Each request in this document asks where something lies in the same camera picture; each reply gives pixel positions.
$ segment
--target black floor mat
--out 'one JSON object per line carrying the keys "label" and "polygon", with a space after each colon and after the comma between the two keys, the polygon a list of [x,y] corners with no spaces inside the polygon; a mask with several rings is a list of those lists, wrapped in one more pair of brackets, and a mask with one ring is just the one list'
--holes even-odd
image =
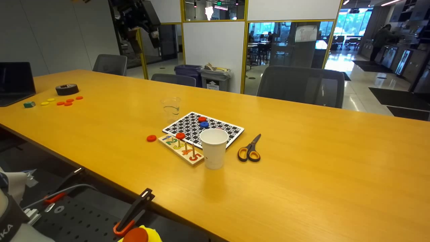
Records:
{"label": "black floor mat", "polygon": [[349,78],[348,74],[346,72],[342,72],[345,76],[345,81],[350,81],[351,78]]}
{"label": "black floor mat", "polygon": [[387,68],[383,65],[358,65],[363,71],[370,72],[382,72],[382,73],[392,73],[393,71],[390,68]]}
{"label": "black floor mat", "polygon": [[353,61],[355,64],[357,65],[379,65],[378,63],[374,62],[374,61]]}
{"label": "black floor mat", "polygon": [[387,106],[387,108],[396,117],[411,118],[411,119],[424,120],[424,121],[429,120],[430,113],[426,111],[404,109],[404,108],[391,107],[391,106]]}
{"label": "black floor mat", "polygon": [[430,111],[430,105],[414,93],[373,87],[369,89],[382,105]]}

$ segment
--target number peg board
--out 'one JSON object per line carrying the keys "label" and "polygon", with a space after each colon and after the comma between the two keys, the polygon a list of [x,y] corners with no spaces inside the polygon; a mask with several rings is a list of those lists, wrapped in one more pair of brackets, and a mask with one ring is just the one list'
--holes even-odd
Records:
{"label": "number peg board", "polygon": [[178,139],[170,134],[162,136],[158,140],[192,166],[199,164],[204,159],[204,156],[196,149],[194,149],[195,156],[193,156],[192,145],[187,144],[187,150],[185,150],[185,142],[181,141],[181,144],[178,145]]}

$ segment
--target black and white checkerboard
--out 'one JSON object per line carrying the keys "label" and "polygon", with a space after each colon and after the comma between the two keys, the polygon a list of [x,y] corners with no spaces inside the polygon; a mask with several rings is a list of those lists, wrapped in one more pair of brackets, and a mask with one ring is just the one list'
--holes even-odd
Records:
{"label": "black and white checkerboard", "polygon": [[206,117],[206,121],[209,123],[209,128],[220,128],[227,132],[227,147],[232,144],[233,141],[245,130],[242,127],[229,124],[218,119],[204,116],[196,112],[190,112],[184,117],[178,119],[175,123],[164,128],[163,132],[174,136],[177,133],[182,132],[185,134],[184,141],[190,144],[193,143],[196,147],[202,148],[202,142],[200,141],[200,133],[205,130],[205,128],[199,126],[199,121],[197,119],[200,116]]}

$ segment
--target black tape roll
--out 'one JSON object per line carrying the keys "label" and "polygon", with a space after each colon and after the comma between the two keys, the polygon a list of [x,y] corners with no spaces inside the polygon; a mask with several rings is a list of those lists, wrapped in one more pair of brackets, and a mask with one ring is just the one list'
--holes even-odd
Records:
{"label": "black tape roll", "polygon": [[76,84],[65,84],[55,87],[57,94],[60,96],[72,95],[79,92],[78,85]]}

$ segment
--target blue trash bin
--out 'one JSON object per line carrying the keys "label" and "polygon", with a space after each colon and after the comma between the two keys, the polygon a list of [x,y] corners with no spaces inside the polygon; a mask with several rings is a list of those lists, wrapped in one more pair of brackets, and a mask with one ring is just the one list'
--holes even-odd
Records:
{"label": "blue trash bin", "polygon": [[202,76],[200,75],[200,65],[177,65],[175,73],[177,75],[188,76],[196,79],[196,87],[202,87]]}

